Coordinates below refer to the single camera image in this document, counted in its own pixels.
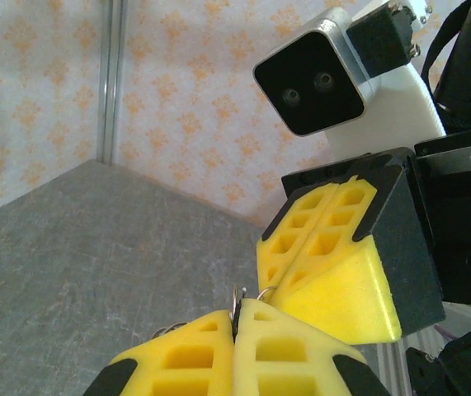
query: wallpaper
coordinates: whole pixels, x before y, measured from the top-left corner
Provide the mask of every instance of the wallpaper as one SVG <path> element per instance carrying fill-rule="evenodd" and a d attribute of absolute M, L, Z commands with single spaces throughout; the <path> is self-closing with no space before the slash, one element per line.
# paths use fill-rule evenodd
<path fill-rule="evenodd" d="M 252 81 L 252 68 L 326 7 L 363 0 L 129 2 L 117 163 L 258 224 L 285 201 L 280 177 L 328 163 L 324 134 L 294 137 Z M 426 49 L 454 1 L 437 1 Z M 425 56 L 414 59 L 421 67 Z M 440 76 L 441 65 L 432 72 Z"/>
<path fill-rule="evenodd" d="M 95 157 L 99 0 L 0 0 L 0 206 Z"/>

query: gray tabletop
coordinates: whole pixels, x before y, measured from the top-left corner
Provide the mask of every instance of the gray tabletop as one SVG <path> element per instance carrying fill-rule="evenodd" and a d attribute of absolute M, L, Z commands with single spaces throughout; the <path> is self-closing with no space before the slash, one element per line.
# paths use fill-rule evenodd
<path fill-rule="evenodd" d="M 0 395 L 82 394 L 157 328 L 226 309 L 234 283 L 257 295 L 260 234 L 95 162 L 2 207 Z"/>

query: yellow foam gripper pad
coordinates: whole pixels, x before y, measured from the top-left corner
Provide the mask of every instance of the yellow foam gripper pad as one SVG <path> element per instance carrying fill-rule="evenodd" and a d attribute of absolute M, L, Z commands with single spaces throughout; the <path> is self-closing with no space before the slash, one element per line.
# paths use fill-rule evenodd
<path fill-rule="evenodd" d="M 230 396 L 232 361 L 233 336 L 228 311 L 216 311 L 119 354 L 103 370 L 107 373 L 102 371 L 100 379 L 92 383 L 92 393 L 85 394 Z M 109 382 L 118 383 L 122 389 L 107 393 Z"/>
<path fill-rule="evenodd" d="M 355 348 L 262 301 L 243 299 L 233 396 L 360 396 L 370 389 L 387 394 Z"/>
<path fill-rule="evenodd" d="M 306 194 L 296 191 L 287 200 L 257 242 L 259 290 L 279 285 L 337 187 L 337 184 L 327 184 Z"/>
<path fill-rule="evenodd" d="M 402 329 L 374 240 L 352 240 L 377 190 L 353 177 L 332 192 L 270 302 L 346 343 L 398 340 Z"/>

